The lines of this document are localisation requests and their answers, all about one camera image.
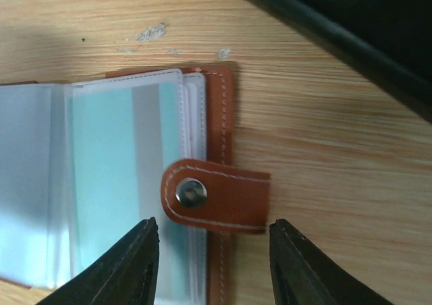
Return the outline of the brown leather card holder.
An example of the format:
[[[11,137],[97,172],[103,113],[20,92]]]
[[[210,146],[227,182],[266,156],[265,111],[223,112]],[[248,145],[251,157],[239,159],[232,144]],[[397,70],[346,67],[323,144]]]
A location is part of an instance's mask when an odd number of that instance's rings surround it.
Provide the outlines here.
[[[162,294],[158,267],[154,304],[228,303],[230,238],[233,233],[264,232],[270,176],[232,165],[234,80],[231,70],[220,65],[115,74],[71,84],[2,85],[3,280],[49,288],[52,294],[82,272],[74,267],[74,95],[162,82],[180,86],[184,154],[163,172],[160,201],[167,218],[186,230],[188,283],[184,291],[172,283]]]

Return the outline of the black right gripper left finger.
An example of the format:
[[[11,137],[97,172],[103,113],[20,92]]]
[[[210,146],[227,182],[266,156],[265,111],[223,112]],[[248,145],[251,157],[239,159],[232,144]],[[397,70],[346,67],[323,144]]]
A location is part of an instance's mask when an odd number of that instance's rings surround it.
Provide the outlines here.
[[[39,304],[154,304],[158,267],[159,235],[152,217]]]

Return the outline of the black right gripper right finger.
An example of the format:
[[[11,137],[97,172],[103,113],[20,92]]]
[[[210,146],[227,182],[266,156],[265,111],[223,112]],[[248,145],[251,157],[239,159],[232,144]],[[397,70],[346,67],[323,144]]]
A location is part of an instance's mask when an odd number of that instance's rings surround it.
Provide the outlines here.
[[[338,266],[285,219],[269,226],[276,304],[390,304]]]

